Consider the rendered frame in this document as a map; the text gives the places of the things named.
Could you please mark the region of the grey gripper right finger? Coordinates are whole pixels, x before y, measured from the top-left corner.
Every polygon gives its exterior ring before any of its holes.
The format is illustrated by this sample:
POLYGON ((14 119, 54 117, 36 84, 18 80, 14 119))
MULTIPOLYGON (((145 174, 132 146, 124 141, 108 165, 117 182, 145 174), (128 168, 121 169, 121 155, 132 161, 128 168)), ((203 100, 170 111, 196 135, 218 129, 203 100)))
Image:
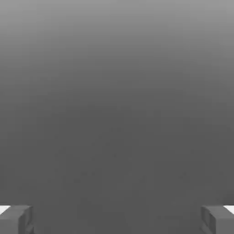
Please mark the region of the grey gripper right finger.
POLYGON ((204 234, 234 234, 234 205, 201 206, 204 234))

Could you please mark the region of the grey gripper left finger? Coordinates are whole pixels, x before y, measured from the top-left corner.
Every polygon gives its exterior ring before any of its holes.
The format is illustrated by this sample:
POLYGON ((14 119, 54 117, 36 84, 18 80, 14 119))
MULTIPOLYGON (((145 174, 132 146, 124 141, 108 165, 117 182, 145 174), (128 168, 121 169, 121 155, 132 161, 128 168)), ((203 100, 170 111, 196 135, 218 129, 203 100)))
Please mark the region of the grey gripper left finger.
POLYGON ((33 206, 0 205, 0 234, 34 234, 33 206))

